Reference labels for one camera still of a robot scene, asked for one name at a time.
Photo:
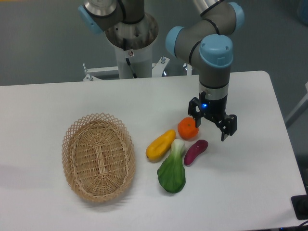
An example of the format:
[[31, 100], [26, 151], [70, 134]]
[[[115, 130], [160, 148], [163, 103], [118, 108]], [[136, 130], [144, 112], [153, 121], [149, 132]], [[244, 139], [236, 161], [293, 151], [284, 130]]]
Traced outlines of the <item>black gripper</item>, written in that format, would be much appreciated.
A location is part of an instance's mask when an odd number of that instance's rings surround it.
[[218, 100], [210, 100], [205, 93], [201, 93], [199, 97], [193, 97], [188, 106], [188, 115], [194, 119], [195, 127], [199, 128], [202, 118], [214, 122], [221, 131], [221, 141], [225, 141], [237, 130], [237, 116], [225, 112], [227, 97], [226, 95]]

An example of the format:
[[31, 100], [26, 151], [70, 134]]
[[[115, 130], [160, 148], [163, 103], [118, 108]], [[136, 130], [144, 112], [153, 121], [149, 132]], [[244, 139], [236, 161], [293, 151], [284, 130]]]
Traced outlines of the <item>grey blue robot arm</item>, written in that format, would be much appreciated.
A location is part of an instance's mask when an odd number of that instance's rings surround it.
[[[243, 25], [244, 12], [237, 3], [223, 0], [196, 0], [194, 5], [201, 21], [172, 28], [165, 47], [199, 71], [199, 95], [190, 100], [188, 114], [196, 126], [202, 118], [212, 121], [224, 140], [237, 130], [236, 115], [225, 110], [233, 62], [230, 35]], [[144, 1], [86, 0], [78, 12], [93, 33], [104, 33], [113, 45], [121, 79], [153, 76], [152, 46], [159, 28]]]

